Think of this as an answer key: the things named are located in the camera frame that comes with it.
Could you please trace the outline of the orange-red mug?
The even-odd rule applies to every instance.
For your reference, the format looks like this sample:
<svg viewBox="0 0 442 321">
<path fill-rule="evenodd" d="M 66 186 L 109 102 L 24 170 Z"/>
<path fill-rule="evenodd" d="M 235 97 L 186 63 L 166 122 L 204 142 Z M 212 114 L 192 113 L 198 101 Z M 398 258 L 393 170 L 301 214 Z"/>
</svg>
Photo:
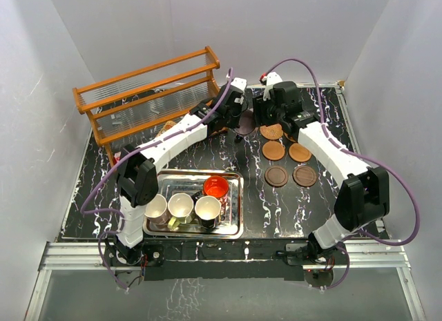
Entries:
<svg viewBox="0 0 442 321">
<path fill-rule="evenodd" d="M 219 175 L 210 176 L 203 184 L 203 193 L 218 199 L 223 198 L 228 191 L 228 181 Z"/>
</svg>

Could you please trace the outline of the woven rattan coaster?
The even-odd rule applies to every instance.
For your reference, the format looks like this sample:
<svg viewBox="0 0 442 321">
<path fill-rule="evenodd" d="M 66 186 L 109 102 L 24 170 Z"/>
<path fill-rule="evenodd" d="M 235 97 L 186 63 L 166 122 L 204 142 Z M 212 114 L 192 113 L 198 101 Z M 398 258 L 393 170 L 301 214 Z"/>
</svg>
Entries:
<svg viewBox="0 0 442 321">
<path fill-rule="evenodd" d="M 260 133 L 265 139 L 268 140 L 277 140 L 283 136 L 282 127 L 280 124 L 261 126 Z"/>
<path fill-rule="evenodd" d="M 291 141 L 291 142 L 293 142 L 293 143 L 296 143 L 296 142 L 297 142 L 293 137 L 291 137 L 291 136 L 288 135 L 287 133 L 284 133 L 284 136 L 285 136 L 289 141 Z"/>
</svg>

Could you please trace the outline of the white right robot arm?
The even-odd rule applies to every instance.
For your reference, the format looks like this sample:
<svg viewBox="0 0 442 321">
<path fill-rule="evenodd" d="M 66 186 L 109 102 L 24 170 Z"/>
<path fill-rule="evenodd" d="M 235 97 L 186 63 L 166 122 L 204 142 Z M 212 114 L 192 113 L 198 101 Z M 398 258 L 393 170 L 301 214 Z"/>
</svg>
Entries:
<svg viewBox="0 0 442 321">
<path fill-rule="evenodd" d="M 349 154 L 322 123 L 320 116 L 304 110 L 299 89 L 292 81 L 268 81 L 261 96 L 253 98 L 255 121 L 261 126 L 280 124 L 284 133 L 305 147 L 339 186 L 333 215 L 312 231 L 303 259 L 322 264 L 338 243 L 390 211 L 390 178 L 387 171 Z"/>
</svg>

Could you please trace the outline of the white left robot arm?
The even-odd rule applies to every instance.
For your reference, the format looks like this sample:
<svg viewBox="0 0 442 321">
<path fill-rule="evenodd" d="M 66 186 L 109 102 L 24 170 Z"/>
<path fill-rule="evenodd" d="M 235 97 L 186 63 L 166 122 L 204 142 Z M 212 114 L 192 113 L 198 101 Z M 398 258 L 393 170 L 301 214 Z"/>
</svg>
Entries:
<svg viewBox="0 0 442 321">
<path fill-rule="evenodd" d="M 221 87 L 208 104 L 200 102 L 172 128 L 159 137 L 122 152 L 118 162 L 117 192 L 123 218 L 113 239 L 114 254 L 128 265 L 142 259 L 145 206 L 159 191 L 157 175 L 177 155 L 223 128 L 237 128 L 247 87 L 236 77 Z"/>
</svg>

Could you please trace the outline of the purple mug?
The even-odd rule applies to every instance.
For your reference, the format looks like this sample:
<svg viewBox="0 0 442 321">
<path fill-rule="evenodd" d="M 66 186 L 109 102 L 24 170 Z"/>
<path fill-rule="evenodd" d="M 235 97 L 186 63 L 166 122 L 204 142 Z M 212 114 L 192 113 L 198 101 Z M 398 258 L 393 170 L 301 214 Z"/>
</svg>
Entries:
<svg viewBox="0 0 442 321">
<path fill-rule="evenodd" d="M 246 110 L 242 113 L 239 121 L 239 126 L 237 128 L 237 134 L 248 135 L 256 129 L 256 122 L 254 118 L 254 113 L 252 110 Z"/>
</svg>

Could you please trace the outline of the green handled white mug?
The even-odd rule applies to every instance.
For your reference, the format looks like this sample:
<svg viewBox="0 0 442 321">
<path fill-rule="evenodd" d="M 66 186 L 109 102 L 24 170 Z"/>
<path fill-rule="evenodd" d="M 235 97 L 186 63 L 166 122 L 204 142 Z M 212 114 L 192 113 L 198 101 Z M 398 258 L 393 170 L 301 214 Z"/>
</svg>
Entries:
<svg viewBox="0 0 442 321">
<path fill-rule="evenodd" d="M 182 224 L 190 224 L 194 219 L 194 201 L 186 193 L 176 193 L 168 201 L 171 218 L 168 229 L 174 231 Z"/>
</svg>

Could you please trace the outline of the light wooden coaster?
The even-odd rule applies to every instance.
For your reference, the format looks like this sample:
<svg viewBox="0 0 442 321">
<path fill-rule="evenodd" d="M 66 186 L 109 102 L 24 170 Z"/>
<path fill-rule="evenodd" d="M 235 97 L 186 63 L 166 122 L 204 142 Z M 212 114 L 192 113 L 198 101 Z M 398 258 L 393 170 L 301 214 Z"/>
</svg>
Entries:
<svg viewBox="0 0 442 321">
<path fill-rule="evenodd" d="M 262 146 L 263 156 L 271 161 L 281 160 L 285 156 L 285 147 L 277 141 L 268 141 Z"/>
<path fill-rule="evenodd" d="M 293 143 L 289 147 L 289 156 L 295 162 L 303 163 L 311 159 L 311 152 L 299 143 Z"/>
</svg>

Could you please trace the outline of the dark wooden coaster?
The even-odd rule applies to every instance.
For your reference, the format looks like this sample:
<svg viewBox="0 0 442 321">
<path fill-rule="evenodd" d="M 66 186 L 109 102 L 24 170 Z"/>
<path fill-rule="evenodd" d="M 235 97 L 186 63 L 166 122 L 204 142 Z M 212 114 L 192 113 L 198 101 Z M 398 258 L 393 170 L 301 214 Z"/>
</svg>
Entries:
<svg viewBox="0 0 442 321">
<path fill-rule="evenodd" d="M 287 171 L 281 166 L 270 166 L 265 171 L 265 181 L 272 187 L 282 187 L 288 182 Z"/>
<path fill-rule="evenodd" d="M 317 181 L 317 174 L 310 166 L 298 166 L 293 172 L 293 179 L 299 186 L 310 187 Z"/>
</svg>

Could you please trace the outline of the black white mug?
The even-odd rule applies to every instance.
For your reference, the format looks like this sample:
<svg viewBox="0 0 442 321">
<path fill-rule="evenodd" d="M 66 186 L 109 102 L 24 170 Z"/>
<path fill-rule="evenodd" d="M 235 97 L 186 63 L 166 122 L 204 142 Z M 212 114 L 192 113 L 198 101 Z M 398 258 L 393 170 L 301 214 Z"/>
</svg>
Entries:
<svg viewBox="0 0 442 321">
<path fill-rule="evenodd" d="M 203 196 L 195 203 L 195 215 L 205 229 L 214 229 L 220 220 L 222 205 L 212 196 Z"/>
</svg>

